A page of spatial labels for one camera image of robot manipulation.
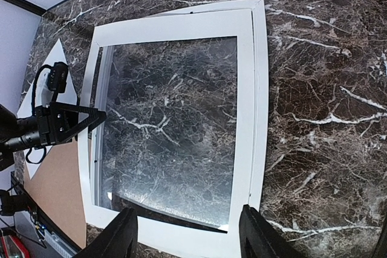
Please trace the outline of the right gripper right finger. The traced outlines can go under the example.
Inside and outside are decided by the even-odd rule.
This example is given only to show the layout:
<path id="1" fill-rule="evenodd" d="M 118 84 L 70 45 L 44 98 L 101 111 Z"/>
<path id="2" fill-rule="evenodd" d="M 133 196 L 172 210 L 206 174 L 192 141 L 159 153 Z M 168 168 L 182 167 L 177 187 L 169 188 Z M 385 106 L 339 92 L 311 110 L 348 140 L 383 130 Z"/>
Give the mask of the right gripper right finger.
<path id="1" fill-rule="evenodd" d="M 253 207 L 244 205 L 239 218 L 241 257 L 299 257 L 296 251 Z"/>

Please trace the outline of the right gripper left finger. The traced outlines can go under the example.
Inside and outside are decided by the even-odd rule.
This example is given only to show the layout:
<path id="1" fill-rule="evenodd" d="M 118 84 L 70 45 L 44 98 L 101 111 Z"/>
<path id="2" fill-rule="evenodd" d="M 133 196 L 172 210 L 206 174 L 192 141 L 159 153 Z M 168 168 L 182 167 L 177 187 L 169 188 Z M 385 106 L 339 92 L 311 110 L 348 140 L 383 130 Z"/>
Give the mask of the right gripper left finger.
<path id="1" fill-rule="evenodd" d="M 124 208 L 93 242 L 74 258 L 136 257 L 137 241 L 137 213 L 133 208 Z"/>

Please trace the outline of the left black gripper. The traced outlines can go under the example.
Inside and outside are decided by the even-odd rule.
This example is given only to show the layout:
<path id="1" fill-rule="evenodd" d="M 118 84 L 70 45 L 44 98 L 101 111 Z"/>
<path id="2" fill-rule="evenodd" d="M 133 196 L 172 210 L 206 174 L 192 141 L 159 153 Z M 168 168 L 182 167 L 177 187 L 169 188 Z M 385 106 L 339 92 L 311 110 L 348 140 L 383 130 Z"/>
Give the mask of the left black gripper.
<path id="1" fill-rule="evenodd" d="M 106 120 L 106 112 L 96 108 L 51 102 L 36 108 L 40 146 L 69 142 L 86 129 L 91 132 Z"/>

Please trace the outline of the dark landscape photo print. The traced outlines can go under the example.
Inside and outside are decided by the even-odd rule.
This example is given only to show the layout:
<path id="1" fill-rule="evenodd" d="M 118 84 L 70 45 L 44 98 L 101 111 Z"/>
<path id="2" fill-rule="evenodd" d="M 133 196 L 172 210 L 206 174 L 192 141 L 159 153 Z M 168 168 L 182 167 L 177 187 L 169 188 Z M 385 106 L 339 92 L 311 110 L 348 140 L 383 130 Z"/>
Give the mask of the dark landscape photo print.
<path id="1" fill-rule="evenodd" d="M 49 52 L 47 58 L 44 60 L 43 64 L 53 66 L 55 62 L 67 63 L 60 39 L 58 39 L 55 45 L 52 47 L 51 51 Z M 40 105 L 46 106 L 49 104 L 49 102 L 52 99 L 53 92 L 51 92 L 47 87 L 47 77 L 49 72 L 50 72 L 49 69 L 44 69 L 37 81 L 36 102 L 35 102 L 36 106 L 40 106 Z M 31 116 L 32 90 L 33 90 L 33 85 L 30 85 L 17 112 L 18 118 L 27 118 Z M 72 105 L 77 104 L 77 94 L 76 94 L 76 91 L 73 85 L 73 80 L 71 78 L 70 73 L 68 73 L 68 76 L 67 76 L 67 85 L 65 88 L 65 92 L 63 94 L 59 94 L 57 96 L 56 101 L 61 103 L 68 103 Z M 39 150 L 32 149 L 31 154 L 28 156 L 29 160 L 33 162 L 32 164 L 26 163 L 28 177 L 30 179 L 32 179 L 34 174 L 39 169 L 40 165 L 42 165 L 42 163 L 37 164 L 37 162 L 41 159 L 43 152 L 44 152 L 43 149 L 39 149 Z"/>

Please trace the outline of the clear acrylic sheet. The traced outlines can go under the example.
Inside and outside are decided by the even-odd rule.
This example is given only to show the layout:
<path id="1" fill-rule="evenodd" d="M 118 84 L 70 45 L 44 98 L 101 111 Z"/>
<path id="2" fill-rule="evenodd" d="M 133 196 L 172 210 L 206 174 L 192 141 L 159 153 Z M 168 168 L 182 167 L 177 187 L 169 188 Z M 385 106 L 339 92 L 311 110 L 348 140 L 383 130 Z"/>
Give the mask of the clear acrylic sheet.
<path id="1" fill-rule="evenodd" d="M 98 205 L 225 231 L 236 101 L 235 37 L 114 46 Z"/>

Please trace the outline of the white picture frame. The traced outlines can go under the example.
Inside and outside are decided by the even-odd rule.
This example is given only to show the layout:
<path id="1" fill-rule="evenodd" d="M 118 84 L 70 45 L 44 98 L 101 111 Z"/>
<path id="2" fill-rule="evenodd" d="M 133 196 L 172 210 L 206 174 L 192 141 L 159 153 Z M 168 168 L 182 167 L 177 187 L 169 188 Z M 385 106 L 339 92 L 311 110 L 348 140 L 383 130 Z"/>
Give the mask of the white picture frame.
<path id="1" fill-rule="evenodd" d="M 97 53 L 115 45 L 174 40 L 237 38 L 238 117 L 231 214 L 244 204 L 259 207 L 268 122 L 268 46 L 264 0 L 234 0 L 167 11 L 95 27 L 86 66 L 91 77 Z"/>

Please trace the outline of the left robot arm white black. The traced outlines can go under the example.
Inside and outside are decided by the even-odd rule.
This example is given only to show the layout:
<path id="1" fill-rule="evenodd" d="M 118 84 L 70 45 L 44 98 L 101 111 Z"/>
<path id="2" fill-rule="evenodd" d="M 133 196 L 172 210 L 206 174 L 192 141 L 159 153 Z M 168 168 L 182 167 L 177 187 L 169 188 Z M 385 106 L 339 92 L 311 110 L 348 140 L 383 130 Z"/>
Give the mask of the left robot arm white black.
<path id="1" fill-rule="evenodd" d="M 1 170 L 12 166 L 15 152 L 42 149 L 70 142 L 83 130 L 91 132 L 106 120 L 106 112 L 96 108 L 51 102 L 38 106 L 35 114 L 17 119 L 1 107 Z"/>

